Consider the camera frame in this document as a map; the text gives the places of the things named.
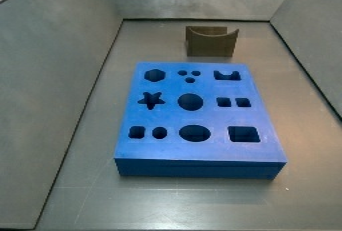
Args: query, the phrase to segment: dark brown block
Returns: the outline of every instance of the dark brown block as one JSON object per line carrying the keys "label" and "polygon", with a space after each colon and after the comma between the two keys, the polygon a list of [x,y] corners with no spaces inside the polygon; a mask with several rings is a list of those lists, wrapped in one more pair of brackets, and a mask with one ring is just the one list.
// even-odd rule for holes
{"label": "dark brown block", "polygon": [[239,29],[227,34],[227,27],[186,27],[187,56],[231,57]]}

